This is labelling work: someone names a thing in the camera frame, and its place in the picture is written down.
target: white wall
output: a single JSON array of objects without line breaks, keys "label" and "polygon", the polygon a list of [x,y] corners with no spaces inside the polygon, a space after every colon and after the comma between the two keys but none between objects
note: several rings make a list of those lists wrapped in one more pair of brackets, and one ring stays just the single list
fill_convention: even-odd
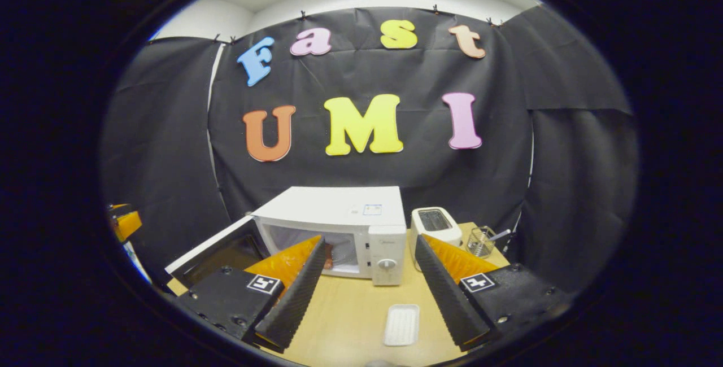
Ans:
[{"label": "white wall", "polygon": [[230,41],[246,33],[253,13],[224,0],[197,0],[179,11],[155,38],[201,37]]},{"label": "white wall", "polygon": [[225,0],[197,0],[176,14],[155,38],[201,37],[230,41],[269,25],[307,15],[354,7],[414,7],[467,15],[494,23],[506,21],[524,11],[502,0],[284,0],[256,14]]},{"label": "white wall", "polygon": [[251,18],[246,33],[299,18],[301,10],[307,15],[353,7],[415,7],[431,10],[435,4],[440,11],[468,15],[478,20],[493,18],[494,23],[509,20],[524,11],[501,0],[286,0],[257,12]]}]

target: white soap dish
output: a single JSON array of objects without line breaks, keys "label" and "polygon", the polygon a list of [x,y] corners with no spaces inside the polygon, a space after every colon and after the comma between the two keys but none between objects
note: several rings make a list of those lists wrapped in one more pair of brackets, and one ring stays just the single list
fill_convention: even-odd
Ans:
[{"label": "white soap dish", "polygon": [[419,306],[391,305],[387,313],[385,346],[409,346],[419,336]]}]

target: black fabric curtain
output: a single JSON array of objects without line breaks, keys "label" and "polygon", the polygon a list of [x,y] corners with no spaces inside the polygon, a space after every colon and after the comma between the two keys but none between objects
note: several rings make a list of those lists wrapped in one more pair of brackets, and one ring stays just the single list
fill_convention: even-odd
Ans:
[{"label": "black fabric curtain", "polygon": [[[418,43],[410,50],[382,45],[385,20],[409,20]],[[447,30],[465,24],[477,32],[486,56],[460,51]],[[324,55],[294,56],[289,47],[309,28],[331,32]],[[264,37],[274,38],[271,72],[254,86],[238,56]],[[473,115],[483,144],[451,149],[449,92],[475,96]],[[403,151],[374,154],[352,148],[328,156],[330,114],[324,102],[349,97],[363,115],[378,94],[400,97],[396,109]],[[246,151],[242,116],[265,110],[264,142],[277,141],[274,107],[292,104],[292,143],[280,161],[258,162]],[[527,188],[532,125],[509,45],[490,24],[460,15],[398,7],[338,10],[264,28],[227,46],[215,76],[209,113],[216,173],[232,218],[254,210],[293,185],[398,185],[410,220],[420,207],[444,207],[455,220],[496,230],[512,228]]]},{"label": "black fabric curtain", "polygon": [[109,203],[131,203],[129,237],[154,282],[164,268],[229,224],[214,180],[207,103],[218,43],[166,38],[140,50],[116,87],[101,139]]},{"label": "black fabric curtain", "polygon": [[602,56],[560,15],[535,7],[501,27],[532,115],[532,181],[514,237],[519,261],[581,290],[617,248],[633,210],[632,109]]},{"label": "black fabric curtain", "polygon": [[[385,20],[413,22],[417,45],[384,48]],[[460,24],[480,35],[484,58],[460,50],[448,32]],[[330,30],[331,51],[292,55],[297,34],[309,28]],[[237,58],[264,37],[274,38],[271,72],[249,87]],[[535,7],[501,27],[398,7],[289,20],[225,46],[207,112],[219,46],[200,38],[145,46],[106,118],[106,195],[139,208],[144,225],[130,240],[154,280],[167,282],[163,268],[175,258],[293,185],[399,185],[407,218],[414,208],[440,206],[459,222],[498,231],[519,219],[498,246],[571,291],[591,282],[624,233],[638,176],[632,112],[599,53],[552,10]],[[449,147],[452,119],[442,96],[450,92],[476,97],[480,148]],[[378,94],[400,97],[403,150],[375,154],[367,144],[361,154],[328,156],[325,101],[349,97],[363,115]],[[285,104],[297,109],[289,153],[256,161],[243,115],[268,113],[264,143],[273,146],[271,111]]]}]

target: microwave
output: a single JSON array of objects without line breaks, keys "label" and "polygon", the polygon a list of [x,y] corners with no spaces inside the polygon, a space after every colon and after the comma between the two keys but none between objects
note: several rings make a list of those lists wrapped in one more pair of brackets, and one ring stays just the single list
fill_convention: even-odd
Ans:
[{"label": "microwave", "polygon": [[406,221],[399,187],[290,187],[252,214],[270,254],[322,235],[322,274],[400,285]]},{"label": "microwave", "polygon": [[[253,220],[258,247],[247,223]],[[243,269],[322,235],[331,267],[322,274],[400,285],[406,222],[399,187],[290,187],[165,268],[186,289],[223,265]]]}]

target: table surface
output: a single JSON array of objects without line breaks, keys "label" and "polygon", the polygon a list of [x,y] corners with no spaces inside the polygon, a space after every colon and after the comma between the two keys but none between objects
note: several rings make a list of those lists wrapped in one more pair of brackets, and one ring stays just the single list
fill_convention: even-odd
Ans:
[{"label": "table surface", "polygon": [[[467,244],[476,225],[459,226]],[[414,268],[409,254],[407,244],[402,283],[394,287],[375,287],[370,279],[322,275],[289,348],[282,355],[264,350],[314,367],[363,367],[373,360],[416,367],[463,356],[465,352],[454,345],[424,275]],[[509,265],[498,249],[486,261],[500,267]],[[411,303],[419,306],[418,340],[410,346],[384,346],[389,307]]]}]

